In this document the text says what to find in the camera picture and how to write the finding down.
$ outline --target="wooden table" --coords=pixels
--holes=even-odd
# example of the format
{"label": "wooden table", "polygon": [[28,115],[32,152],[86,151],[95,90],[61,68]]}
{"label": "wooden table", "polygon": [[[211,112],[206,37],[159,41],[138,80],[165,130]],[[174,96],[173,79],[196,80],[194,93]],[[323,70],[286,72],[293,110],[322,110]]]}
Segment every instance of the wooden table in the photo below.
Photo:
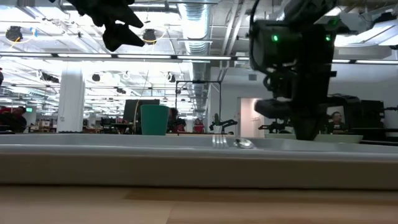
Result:
{"label": "wooden table", "polygon": [[395,224],[397,192],[0,187],[1,224]]}

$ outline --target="computer monitor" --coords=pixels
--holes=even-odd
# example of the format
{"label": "computer monitor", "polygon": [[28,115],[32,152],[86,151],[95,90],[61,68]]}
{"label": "computer monitor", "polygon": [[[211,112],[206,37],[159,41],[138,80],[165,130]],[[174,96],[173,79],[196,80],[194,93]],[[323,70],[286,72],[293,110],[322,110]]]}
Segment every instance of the computer monitor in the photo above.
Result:
{"label": "computer monitor", "polygon": [[159,105],[160,100],[126,100],[126,104],[124,105],[124,113],[123,120],[125,121],[133,121],[134,113],[137,107],[136,121],[140,121],[141,117],[141,105]]}

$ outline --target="ceiling light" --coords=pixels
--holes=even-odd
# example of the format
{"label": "ceiling light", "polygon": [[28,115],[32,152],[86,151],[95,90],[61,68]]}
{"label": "ceiling light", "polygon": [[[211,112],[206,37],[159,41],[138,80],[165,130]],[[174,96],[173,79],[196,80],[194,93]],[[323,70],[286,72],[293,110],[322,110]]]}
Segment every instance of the ceiling light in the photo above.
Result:
{"label": "ceiling light", "polygon": [[340,59],[335,59],[333,60],[332,63],[349,63],[349,60],[340,60]]}
{"label": "ceiling light", "polygon": [[91,77],[91,79],[92,79],[94,82],[99,82],[99,81],[101,80],[101,77],[100,77],[100,75],[98,75],[98,74],[94,74],[94,75]]}
{"label": "ceiling light", "polygon": [[238,57],[237,60],[248,61],[248,60],[249,60],[249,57]]}
{"label": "ceiling light", "polygon": [[142,36],[146,44],[154,45],[156,44],[156,35],[154,29],[145,29],[144,35]]}
{"label": "ceiling light", "polygon": [[231,57],[223,57],[223,56],[181,55],[177,56],[177,58],[182,60],[231,60]]}
{"label": "ceiling light", "polygon": [[171,59],[169,55],[118,55],[119,58],[137,58],[137,59]]}
{"label": "ceiling light", "polygon": [[174,76],[173,74],[171,74],[170,72],[167,73],[166,79],[167,79],[170,83],[175,83],[175,76]]}
{"label": "ceiling light", "polygon": [[357,60],[355,63],[375,64],[375,65],[398,65],[396,60]]}
{"label": "ceiling light", "polygon": [[129,71],[126,71],[125,73],[123,73],[123,79],[125,79],[125,80],[129,80],[130,79]]}
{"label": "ceiling light", "polygon": [[111,58],[110,54],[58,54],[59,57]]}
{"label": "ceiling light", "polygon": [[10,26],[6,31],[6,38],[12,42],[20,42],[23,39],[20,26]]}
{"label": "ceiling light", "polygon": [[0,56],[3,57],[7,57],[7,56],[11,56],[11,57],[51,57],[51,54],[46,54],[46,53],[19,53],[19,52],[1,52]]}
{"label": "ceiling light", "polygon": [[43,76],[42,71],[41,71],[41,70],[37,70],[37,71],[36,71],[36,77],[37,77],[37,78],[42,78],[42,76]]}

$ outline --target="fluorescent light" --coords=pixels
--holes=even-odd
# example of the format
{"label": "fluorescent light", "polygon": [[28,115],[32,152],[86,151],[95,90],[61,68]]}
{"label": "fluorescent light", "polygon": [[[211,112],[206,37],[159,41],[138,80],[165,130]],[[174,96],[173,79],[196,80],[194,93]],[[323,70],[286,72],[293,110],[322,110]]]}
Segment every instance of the fluorescent light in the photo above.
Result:
{"label": "fluorescent light", "polygon": [[119,58],[136,58],[136,59],[170,59],[169,55],[118,55]]}
{"label": "fluorescent light", "polygon": [[51,54],[46,54],[46,53],[19,53],[19,52],[15,52],[15,53],[11,53],[11,52],[1,52],[0,56],[3,57],[51,57]]}
{"label": "fluorescent light", "polygon": [[231,57],[224,57],[224,56],[183,55],[183,56],[177,56],[177,58],[182,60],[231,60]]}
{"label": "fluorescent light", "polygon": [[395,45],[398,45],[398,35],[393,36],[392,38],[382,42],[379,45],[382,45],[382,46],[395,46]]}
{"label": "fluorescent light", "polygon": [[98,88],[98,89],[116,89],[113,86],[86,86],[86,88]]}
{"label": "fluorescent light", "polygon": [[58,54],[59,57],[88,57],[88,58],[111,58],[110,54]]}
{"label": "fluorescent light", "polygon": [[238,57],[238,60],[248,61],[248,60],[249,60],[249,57]]}
{"label": "fluorescent light", "polygon": [[335,60],[333,60],[333,63],[349,63],[349,60],[335,59]]}
{"label": "fluorescent light", "polygon": [[397,60],[357,60],[355,63],[375,64],[375,65],[398,65]]}

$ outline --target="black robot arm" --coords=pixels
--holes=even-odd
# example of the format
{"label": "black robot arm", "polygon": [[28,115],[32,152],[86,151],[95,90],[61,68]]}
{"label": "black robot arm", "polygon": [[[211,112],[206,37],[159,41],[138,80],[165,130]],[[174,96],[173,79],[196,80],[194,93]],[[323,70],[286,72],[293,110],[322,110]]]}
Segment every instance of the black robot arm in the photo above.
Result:
{"label": "black robot arm", "polygon": [[[145,45],[145,42],[129,28],[129,25],[137,28],[144,26],[129,7],[134,0],[68,0],[68,2],[76,8],[79,15],[87,14],[96,26],[105,26],[103,40],[108,50],[114,52],[122,44],[138,47]],[[124,22],[124,24],[117,24],[116,21]]]}
{"label": "black robot arm", "polygon": [[[251,12],[249,58],[254,70],[266,74],[264,86],[274,98],[260,100],[255,110],[268,118],[289,117],[299,140],[314,140],[323,126],[338,18],[316,24],[336,0],[293,0],[280,21],[257,20]],[[289,99],[279,101],[278,97]]]}

